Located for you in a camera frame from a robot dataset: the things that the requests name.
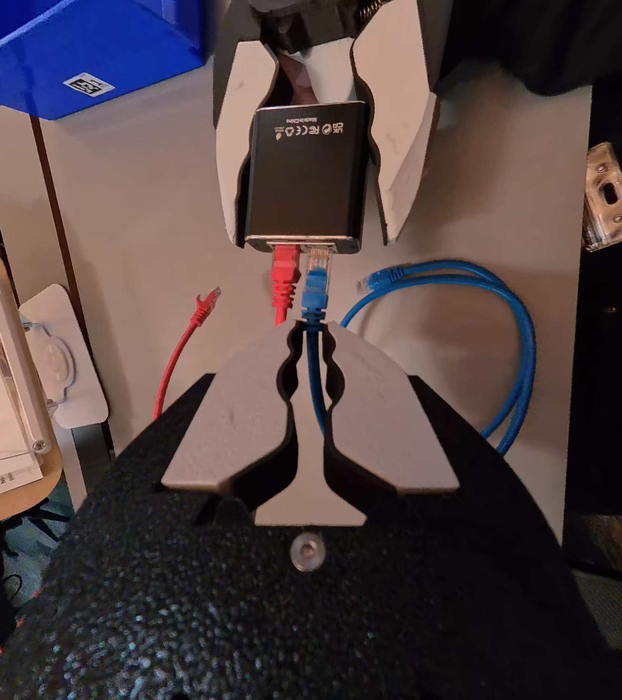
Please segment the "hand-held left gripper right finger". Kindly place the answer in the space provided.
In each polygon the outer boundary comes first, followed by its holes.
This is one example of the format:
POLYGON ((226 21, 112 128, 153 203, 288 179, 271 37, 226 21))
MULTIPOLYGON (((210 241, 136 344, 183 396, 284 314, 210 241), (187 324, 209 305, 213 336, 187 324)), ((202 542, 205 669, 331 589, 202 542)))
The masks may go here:
POLYGON ((324 328, 323 355, 330 489, 365 516, 397 498, 456 492, 458 477, 403 369, 335 322, 324 328))

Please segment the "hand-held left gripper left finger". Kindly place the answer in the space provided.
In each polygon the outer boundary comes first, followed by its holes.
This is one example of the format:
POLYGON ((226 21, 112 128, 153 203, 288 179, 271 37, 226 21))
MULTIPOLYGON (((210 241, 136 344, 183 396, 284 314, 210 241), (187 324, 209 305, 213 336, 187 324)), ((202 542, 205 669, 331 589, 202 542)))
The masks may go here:
POLYGON ((238 351, 212 379, 161 479, 164 487, 233 497, 257 509, 298 471, 291 397, 303 326, 288 320, 238 351))

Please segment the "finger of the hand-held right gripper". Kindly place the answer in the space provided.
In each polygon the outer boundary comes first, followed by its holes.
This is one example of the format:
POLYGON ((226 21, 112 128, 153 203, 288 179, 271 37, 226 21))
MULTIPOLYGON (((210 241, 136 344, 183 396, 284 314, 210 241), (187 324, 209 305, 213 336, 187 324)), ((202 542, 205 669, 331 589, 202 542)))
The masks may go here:
POLYGON ((350 61, 357 95, 369 107, 369 152, 388 246, 416 201, 438 120, 442 2, 382 2, 354 40, 350 61))
POLYGON ((255 114, 271 95, 279 72, 274 53, 261 40, 241 40, 220 46, 213 62, 216 172, 228 239, 245 246, 246 197, 243 174, 251 154, 255 114))

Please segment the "black network adapter box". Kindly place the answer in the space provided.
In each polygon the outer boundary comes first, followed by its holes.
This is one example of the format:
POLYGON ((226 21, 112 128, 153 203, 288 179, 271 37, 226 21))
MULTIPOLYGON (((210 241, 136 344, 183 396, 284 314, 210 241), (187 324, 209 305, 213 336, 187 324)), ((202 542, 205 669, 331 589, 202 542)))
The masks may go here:
POLYGON ((369 160, 364 101, 264 107, 255 113, 245 243, 360 251, 369 160))

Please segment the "grey desk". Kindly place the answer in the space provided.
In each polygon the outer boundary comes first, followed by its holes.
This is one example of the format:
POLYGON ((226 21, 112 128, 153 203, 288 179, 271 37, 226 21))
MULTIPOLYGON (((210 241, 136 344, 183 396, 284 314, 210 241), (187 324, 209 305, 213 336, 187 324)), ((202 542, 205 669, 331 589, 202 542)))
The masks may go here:
MULTIPOLYGON (((441 99, 428 172, 400 239, 383 246, 369 183, 363 248, 333 260, 327 316, 357 280, 398 264, 469 260, 525 302, 537 333, 531 406, 507 460, 561 538, 591 88, 555 97, 499 67, 463 65, 441 99)), ((273 325, 270 257, 226 235, 211 67, 64 120, 0 107, 0 230, 20 302, 77 298, 119 454, 149 424, 195 298, 219 303, 184 351, 170 405, 273 325)))

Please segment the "person's right hand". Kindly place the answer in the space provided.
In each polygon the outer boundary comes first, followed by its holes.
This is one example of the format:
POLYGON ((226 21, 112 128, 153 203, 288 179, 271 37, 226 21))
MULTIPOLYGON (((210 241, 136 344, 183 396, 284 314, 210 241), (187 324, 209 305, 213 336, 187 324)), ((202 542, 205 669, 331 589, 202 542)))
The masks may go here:
POLYGON ((290 84, 290 98, 287 104, 305 106, 318 104, 306 65, 284 53, 279 54, 279 64, 290 84))

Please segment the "white stand base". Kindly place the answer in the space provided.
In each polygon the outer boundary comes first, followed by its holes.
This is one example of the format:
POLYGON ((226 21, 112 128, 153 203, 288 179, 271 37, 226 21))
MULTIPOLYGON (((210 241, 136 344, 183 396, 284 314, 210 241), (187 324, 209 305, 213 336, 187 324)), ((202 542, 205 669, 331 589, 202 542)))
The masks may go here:
POLYGON ((104 423, 109 407, 67 291, 52 284, 19 312, 49 415, 65 430, 104 423))

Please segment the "blue plastic bin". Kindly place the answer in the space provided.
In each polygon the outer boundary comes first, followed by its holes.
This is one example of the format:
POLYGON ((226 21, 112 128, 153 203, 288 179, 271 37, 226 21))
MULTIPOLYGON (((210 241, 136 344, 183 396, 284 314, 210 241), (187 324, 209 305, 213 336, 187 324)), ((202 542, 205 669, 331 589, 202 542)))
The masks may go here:
POLYGON ((205 63, 204 1, 0 1, 0 106, 58 120, 205 63))

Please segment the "metal bracket clamp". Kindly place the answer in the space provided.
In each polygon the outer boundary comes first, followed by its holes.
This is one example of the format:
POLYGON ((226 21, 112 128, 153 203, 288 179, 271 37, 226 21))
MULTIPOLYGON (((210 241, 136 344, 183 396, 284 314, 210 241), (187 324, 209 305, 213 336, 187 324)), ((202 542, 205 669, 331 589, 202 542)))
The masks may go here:
POLYGON ((588 150, 582 249, 595 252, 622 242, 622 170, 610 142, 588 150))

